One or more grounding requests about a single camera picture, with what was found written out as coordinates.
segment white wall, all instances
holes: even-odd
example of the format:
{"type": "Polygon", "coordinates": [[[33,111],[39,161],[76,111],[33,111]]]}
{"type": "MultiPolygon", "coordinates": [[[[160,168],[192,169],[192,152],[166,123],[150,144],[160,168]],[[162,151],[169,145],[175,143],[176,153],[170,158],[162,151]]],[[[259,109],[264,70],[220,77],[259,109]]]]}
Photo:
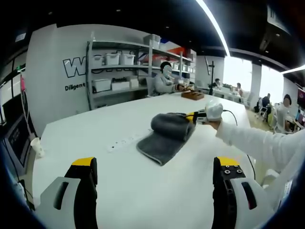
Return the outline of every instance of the white wall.
{"type": "Polygon", "coordinates": [[[298,91],[298,86],[284,77],[283,97],[286,94],[289,94],[291,97],[292,104],[291,107],[289,108],[289,114],[292,116],[296,116],[298,110],[297,91],[298,91]]]}
{"type": "MultiPolygon", "coordinates": [[[[213,81],[216,78],[220,79],[223,82],[224,78],[224,57],[217,56],[206,56],[209,65],[214,61],[214,76],[213,81]]],[[[200,81],[203,84],[203,87],[208,88],[208,83],[211,83],[212,78],[212,68],[210,68],[211,74],[208,75],[207,67],[205,64],[204,56],[197,56],[196,61],[196,81],[200,81]]]]}
{"type": "Polygon", "coordinates": [[[35,31],[26,59],[28,103],[38,136],[46,124],[89,110],[86,88],[65,90],[65,86],[85,83],[84,68],[74,77],[66,74],[63,60],[86,55],[92,32],[96,40],[143,43],[148,33],[111,25],[50,25],[35,31]]]}
{"type": "Polygon", "coordinates": [[[253,108],[256,106],[256,103],[259,99],[259,91],[261,87],[261,78],[262,78],[262,66],[252,64],[252,82],[251,82],[251,92],[254,94],[251,100],[250,107],[253,108]]]}

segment white table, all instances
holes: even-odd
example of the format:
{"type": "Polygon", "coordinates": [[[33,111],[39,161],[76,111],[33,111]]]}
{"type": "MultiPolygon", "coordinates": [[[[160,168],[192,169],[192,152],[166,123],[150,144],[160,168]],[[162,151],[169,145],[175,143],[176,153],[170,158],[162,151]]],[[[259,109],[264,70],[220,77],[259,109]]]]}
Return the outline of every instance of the white table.
{"type": "MultiPolygon", "coordinates": [[[[243,105],[205,95],[193,101],[180,94],[146,98],[65,118],[46,126],[41,144],[45,157],[33,170],[35,205],[56,178],[78,158],[97,158],[96,219],[103,229],[194,229],[213,223],[213,159],[228,156],[240,162],[247,177],[253,171],[246,154],[215,137],[208,125],[197,125],[192,137],[166,165],[139,153],[136,142],[108,152],[109,146],[133,134],[147,132],[158,113],[189,113],[214,100],[231,110],[243,127],[249,120],[243,105]]],[[[223,120],[235,124],[230,113],[223,120]]]]}

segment storage box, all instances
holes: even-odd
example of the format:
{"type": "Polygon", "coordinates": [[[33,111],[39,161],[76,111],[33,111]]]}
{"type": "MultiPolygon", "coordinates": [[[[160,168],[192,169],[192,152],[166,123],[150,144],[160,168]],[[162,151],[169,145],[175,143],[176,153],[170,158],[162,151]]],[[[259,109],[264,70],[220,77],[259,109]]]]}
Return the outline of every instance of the storage box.
{"type": "Polygon", "coordinates": [[[92,57],[92,69],[100,68],[102,65],[104,65],[104,56],[96,55],[92,57]]]}
{"type": "Polygon", "coordinates": [[[188,67],[188,66],[187,66],[186,64],[183,64],[183,66],[182,66],[182,71],[185,71],[185,72],[186,72],[186,71],[187,71],[187,67],[188,67]]]}
{"type": "Polygon", "coordinates": [[[120,54],[108,53],[106,56],[106,65],[119,65],[120,54]]]}
{"type": "Polygon", "coordinates": [[[117,82],[112,83],[112,90],[113,91],[120,91],[125,90],[129,88],[129,82],[117,82]]]}
{"type": "Polygon", "coordinates": [[[152,47],[154,48],[154,49],[158,49],[159,48],[159,45],[160,45],[160,40],[161,40],[161,37],[160,36],[158,36],[158,35],[155,35],[155,34],[150,34],[150,35],[148,35],[148,36],[146,36],[146,37],[144,37],[143,38],[143,42],[144,42],[144,44],[146,44],[146,45],[149,45],[149,41],[152,41],[152,47]]]}
{"type": "Polygon", "coordinates": [[[134,57],[132,54],[122,54],[120,56],[120,65],[134,65],[134,57]]]}
{"type": "Polygon", "coordinates": [[[179,64],[178,63],[173,63],[173,69],[179,70],[179,64]]]}
{"type": "Polygon", "coordinates": [[[130,88],[139,87],[139,81],[138,81],[138,79],[131,79],[131,80],[129,81],[129,86],[130,86],[130,88]]]}
{"type": "Polygon", "coordinates": [[[95,80],[92,82],[92,84],[95,87],[96,92],[103,92],[111,89],[110,79],[95,80]]]}

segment gray towel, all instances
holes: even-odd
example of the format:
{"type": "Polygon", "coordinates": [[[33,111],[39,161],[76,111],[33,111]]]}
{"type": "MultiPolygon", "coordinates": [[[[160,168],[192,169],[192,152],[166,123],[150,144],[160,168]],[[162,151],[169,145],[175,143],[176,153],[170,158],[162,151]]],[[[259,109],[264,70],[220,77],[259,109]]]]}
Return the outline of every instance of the gray towel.
{"type": "Polygon", "coordinates": [[[153,133],[137,144],[137,149],[159,165],[171,160],[192,135],[195,125],[186,114],[158,114],[151,122],[153,133]]]}

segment window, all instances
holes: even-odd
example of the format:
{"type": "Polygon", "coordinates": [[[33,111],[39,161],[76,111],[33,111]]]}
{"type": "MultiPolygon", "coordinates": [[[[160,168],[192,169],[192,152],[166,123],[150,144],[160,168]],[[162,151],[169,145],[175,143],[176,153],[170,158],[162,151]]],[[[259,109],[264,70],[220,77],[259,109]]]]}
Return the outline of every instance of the window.
{"type": "Polygon", "coordinates": [[[224,59],[224,83],[236,87],[240,83],[244,91],[251,90],[252,63],[236,57],[224,59]]]}
{"type": "Polygon", "coordinates": [[[262,65],[262,79],[259,97],[264,98],[270,93],[270,102],[275,104],[283,99],[284,77],[267,66],[262,65]]]}

